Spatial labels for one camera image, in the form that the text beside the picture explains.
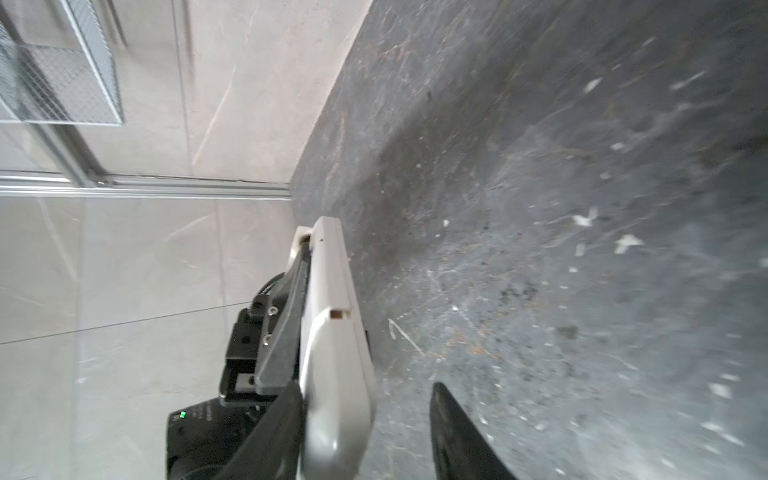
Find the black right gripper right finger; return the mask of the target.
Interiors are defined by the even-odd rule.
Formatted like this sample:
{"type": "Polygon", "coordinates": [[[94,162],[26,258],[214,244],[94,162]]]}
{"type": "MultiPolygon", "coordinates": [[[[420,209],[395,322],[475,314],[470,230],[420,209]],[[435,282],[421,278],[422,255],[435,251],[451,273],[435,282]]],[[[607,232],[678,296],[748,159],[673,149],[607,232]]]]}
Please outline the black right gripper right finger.
{"type": "Polygon", "coordinates": [[[516,480],[442,382],[433,385],[429,418],[438,479],[516,480]]]}

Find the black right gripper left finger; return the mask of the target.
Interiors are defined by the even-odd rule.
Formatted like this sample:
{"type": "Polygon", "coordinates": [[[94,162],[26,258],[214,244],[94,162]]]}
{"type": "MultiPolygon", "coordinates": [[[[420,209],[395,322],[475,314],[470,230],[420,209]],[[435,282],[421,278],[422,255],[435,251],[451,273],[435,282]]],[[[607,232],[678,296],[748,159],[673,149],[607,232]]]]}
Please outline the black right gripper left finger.
{"type": "Polygon", "coordinates": [[[296,479],[303,421],[302,392],[291,382],[214,479],[296,479]]]}

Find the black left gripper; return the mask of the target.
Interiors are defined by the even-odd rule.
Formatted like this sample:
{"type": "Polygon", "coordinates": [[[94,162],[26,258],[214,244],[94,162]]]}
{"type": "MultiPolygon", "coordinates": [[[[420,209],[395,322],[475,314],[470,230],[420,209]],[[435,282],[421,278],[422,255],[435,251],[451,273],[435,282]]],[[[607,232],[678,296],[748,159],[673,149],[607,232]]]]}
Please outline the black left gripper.
{"type": "Polygon", "coordinates": [[[299,377],[301,319],[310,273],[309,241],[269,295],[256,296],[232,327],[219,384],[222,405],[266,407],[299,377]]]}

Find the white remote control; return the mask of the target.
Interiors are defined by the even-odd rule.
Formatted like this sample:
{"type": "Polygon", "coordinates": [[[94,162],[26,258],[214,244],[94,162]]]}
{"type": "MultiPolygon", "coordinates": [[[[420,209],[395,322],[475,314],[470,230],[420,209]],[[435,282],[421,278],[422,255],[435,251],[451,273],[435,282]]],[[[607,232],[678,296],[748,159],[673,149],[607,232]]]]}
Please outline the white remote control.
{"type": "Polygon", "coordinates": [[[322,216],[296,230],[291,257],[309,242],[300,329],[299,385],[305,416],[299,479],[353,479],[376,416],[377,384],[341,221],[322,216]]]}

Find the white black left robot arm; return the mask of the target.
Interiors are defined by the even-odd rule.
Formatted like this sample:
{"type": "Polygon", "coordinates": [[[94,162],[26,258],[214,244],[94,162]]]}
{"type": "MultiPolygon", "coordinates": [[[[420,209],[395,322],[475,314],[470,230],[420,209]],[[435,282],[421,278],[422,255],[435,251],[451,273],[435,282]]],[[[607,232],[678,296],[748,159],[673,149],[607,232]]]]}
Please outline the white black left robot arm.
{"type": "Polygon", "coordinates": [[[303,437],[300,327],[309,243],[234,323],[217,397],[167,419],[169,479],[294,479],[303,437]]]}

